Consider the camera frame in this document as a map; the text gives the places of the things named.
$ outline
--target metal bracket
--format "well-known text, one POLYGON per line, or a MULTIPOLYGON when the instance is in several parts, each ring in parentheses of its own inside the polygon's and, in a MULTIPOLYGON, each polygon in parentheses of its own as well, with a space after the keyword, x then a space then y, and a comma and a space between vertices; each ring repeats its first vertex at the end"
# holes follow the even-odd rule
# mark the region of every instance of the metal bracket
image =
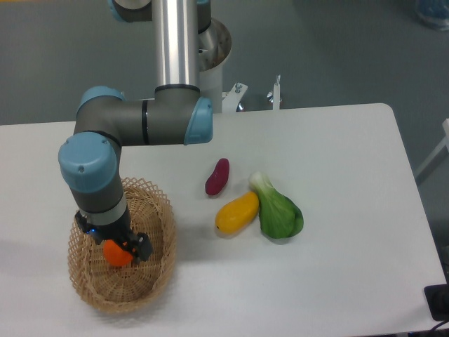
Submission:
POLYGON ((239 108, 240 101, 248 90, 248 86, 237 82, 228 93, 223 93, 222 112, 231 113, 236 112, 239 108))

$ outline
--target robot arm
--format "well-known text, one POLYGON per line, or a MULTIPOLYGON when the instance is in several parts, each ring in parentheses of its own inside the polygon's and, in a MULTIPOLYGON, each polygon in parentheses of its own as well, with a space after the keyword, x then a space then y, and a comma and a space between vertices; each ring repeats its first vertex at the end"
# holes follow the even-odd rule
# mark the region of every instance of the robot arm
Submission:
POLYGON ((145 233, 130 228, 130 213, 119 176, 121 148, 130 145, 207 143, 213 137, 212 104, 200 97, 198 12, 210 25, 210 2, 196 0, 109 0, 125 21, 153 20, 157 87, 154 100, 128 102, 120 91, 91 88, 81 99, 74 135, 60 148, 62 177, 79 211, 79 228, 97 244, 114 240, 148 260, 145 233))

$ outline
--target blue joint cap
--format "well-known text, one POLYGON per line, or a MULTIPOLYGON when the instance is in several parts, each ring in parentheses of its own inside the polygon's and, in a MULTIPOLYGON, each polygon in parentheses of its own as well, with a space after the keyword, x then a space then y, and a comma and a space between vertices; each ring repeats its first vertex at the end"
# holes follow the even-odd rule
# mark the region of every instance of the blue joint cap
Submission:
POLYGON ((84 103, 100 96, 111 96, 117 97, 119 100, 126 100, 125 96, 123 96, 123 94, 117 89, 109 88, 107 86, 94 86, 88 89, 81 97, 81 102, 79 103, 78 111, 81 109, 84 103))
POLYGON ((118 169, 114 148, 95 132, 81 132, 67 139, 59 149, 58 161, 65 182, 81 193, 106 187, 118 169))
POLYGON ((115 6, 114 6, 114 0, 107 0, 107 4, 109 5, 109 9, 110 9, 112 16, 114 17, 115 20, 120 21, 120 22, 126 22, 120 16, 120 14, 117 13, 117 10, 115 9, 115 6))
POLYGON ((209 143, 213 137, 212 102, 200 97, 184 137, 184 145, 209 143))

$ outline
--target silver metal tube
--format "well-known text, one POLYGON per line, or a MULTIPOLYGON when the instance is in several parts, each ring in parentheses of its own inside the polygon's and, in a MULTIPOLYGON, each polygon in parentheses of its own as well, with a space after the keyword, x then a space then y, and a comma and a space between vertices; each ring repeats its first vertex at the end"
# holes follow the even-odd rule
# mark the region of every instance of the silver metal tube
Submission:
POLYGON ((199 86, 196 0, 153 0, 157 86, 199 86))

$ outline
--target gray floor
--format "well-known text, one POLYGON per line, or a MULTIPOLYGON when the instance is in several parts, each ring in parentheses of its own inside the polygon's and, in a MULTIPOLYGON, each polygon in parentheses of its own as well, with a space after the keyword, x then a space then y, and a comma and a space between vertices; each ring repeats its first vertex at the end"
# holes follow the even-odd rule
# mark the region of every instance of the gray floor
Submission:
MULTIPOLYGON (((412 169, 449 118, 449 32, 421 25, 413 0, 214 0, 232 33, 224 88, 249 85, 249 110, 281 74, 284 107, 386 103, 412 169)), ((0 124, 74 120, 104 84, 153 97, 152 24, 114 21, 106 1, 0 4, 0 124)), ((437 246, 449 245, 449 159, 420 187, 437 246)))

